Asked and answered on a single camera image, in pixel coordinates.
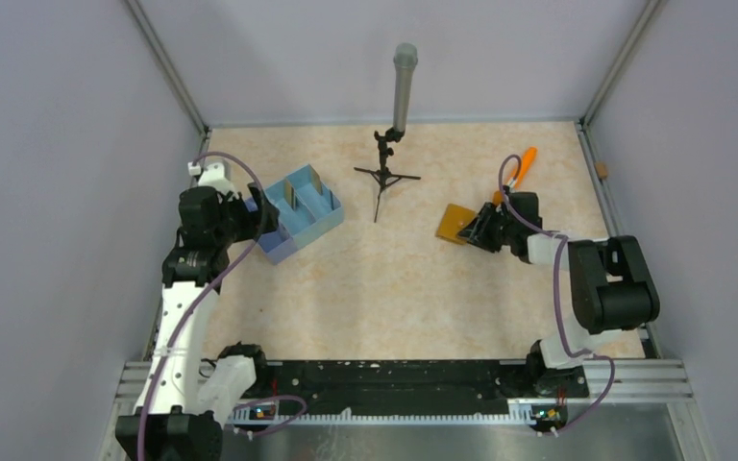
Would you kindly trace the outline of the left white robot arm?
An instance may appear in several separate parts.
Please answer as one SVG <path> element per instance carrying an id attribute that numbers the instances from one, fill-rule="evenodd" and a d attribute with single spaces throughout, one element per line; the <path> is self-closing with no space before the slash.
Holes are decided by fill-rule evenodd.
<path id="1" fill-rule="evenodd" d="M 245 199 L 223 161 L 188 166 L 195 185 L 179 196 L 180 225 L 161 265 L 161 313 L 150 370 L 114 437 L 131 460 L 216 460 L 225 425 L 243 394 L 257 397 L 270 373 L 247 355 L 217 360 L 199 377 L 210 315 L 223 279 L 278 225 L 260 181 Z"/>

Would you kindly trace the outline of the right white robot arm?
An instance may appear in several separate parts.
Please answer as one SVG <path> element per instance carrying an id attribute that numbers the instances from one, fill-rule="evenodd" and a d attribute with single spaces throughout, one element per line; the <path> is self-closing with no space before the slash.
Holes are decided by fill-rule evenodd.
<path id="1" fill-rule="evenodd" d="M 485 203 L 456 234 L 467 244 L 553 268 L 554 334 L 533 343 L 522 390 L 549 396 L 577 385 L 584 360 L 622 331 L 655 320 L 660 300 L 641 246 L 632 235 L 574 238 L 546 230 L 533 192 L 506 190 Z"/>

